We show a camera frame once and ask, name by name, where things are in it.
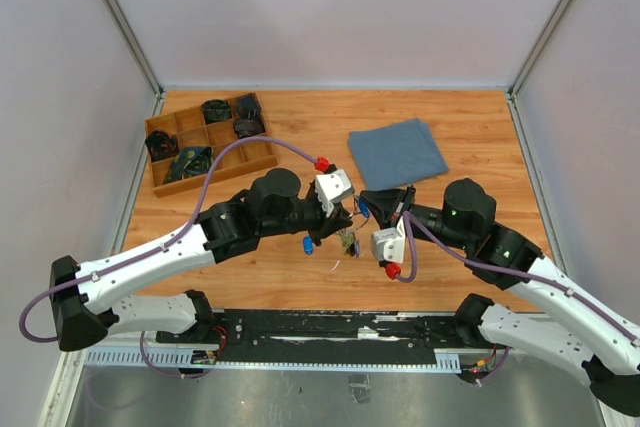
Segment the key with light blue tag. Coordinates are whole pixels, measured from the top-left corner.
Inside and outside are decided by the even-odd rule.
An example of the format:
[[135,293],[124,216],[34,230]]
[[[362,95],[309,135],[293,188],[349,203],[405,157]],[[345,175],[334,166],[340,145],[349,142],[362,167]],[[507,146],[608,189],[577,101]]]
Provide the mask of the key with light blue tag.
[[364,217],[365,219],[369,219],[371,216],[369,207],[367,203],[360,197],[356,196],[354,199],[354,206],[356,209],[355,214]]

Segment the key with dark blue tag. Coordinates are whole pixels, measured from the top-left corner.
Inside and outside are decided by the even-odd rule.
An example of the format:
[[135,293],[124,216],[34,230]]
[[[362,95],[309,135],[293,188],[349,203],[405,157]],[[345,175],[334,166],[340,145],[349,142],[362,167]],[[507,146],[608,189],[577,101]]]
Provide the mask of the key with dark blue tag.
[[306,255],[312,255],[316,248],[315,241],[310,235],[307,235],[302,239],[302,246]]

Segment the large keyring with tagged keys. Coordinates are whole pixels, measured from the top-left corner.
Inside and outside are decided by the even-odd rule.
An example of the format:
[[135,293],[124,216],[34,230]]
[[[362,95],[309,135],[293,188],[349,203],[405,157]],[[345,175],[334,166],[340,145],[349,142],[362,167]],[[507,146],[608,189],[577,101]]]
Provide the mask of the large keyring with tagged keys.
[[353,199],[353,209],[350,214],[352,225],[347,228],[341,229],[338,232],[338,236],[343,249],[343,254],[346,257],[358,258],[360,256],[361,248],[358,239],[358,231],[361,228],[361,225],[359,224],[359,219],[361,216],[362,213],[360,210],[359,198],[355,196]]

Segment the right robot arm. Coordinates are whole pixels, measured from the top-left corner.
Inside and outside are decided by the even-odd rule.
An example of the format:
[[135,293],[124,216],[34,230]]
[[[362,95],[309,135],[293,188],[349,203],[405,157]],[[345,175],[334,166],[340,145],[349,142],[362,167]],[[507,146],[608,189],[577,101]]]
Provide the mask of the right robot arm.
[[610,408],[639,414],[639,326],[582,288],[542,250],[495,219],[497,202],[470,178],[450,183],[440,208],[419,205],[415,189],[364,190],[361,202],[379,228],[373,255],[389,278],[400,274],[404,254],[416,242],[434,243],[461,261],[483,282],[521,297],[553,320],[526,321],[490,299],[470,295],[453,322],[455,339],[466,347],[486,340],[524,350],[575,374]]

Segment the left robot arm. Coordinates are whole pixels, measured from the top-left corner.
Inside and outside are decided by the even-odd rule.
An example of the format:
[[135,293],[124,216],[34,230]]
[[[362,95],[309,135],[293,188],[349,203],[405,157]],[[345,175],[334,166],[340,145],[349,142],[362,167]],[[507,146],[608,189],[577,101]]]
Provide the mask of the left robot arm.
[[305,195],[292,171],[274,168],[247,189],[198,214],[192,225],[111,257],[51,265],[50,304],[56,342],[63,352],[91,347],[110,335],[163,331],[190,341],[207,340],[214,318],[205,296],[188,291],[173,297],[138,291],[177,274],[220,264],[255,251],[261,239],[307,233],[321,241],[352,224],[343,200],[354,187],[346,172],[331,167]]

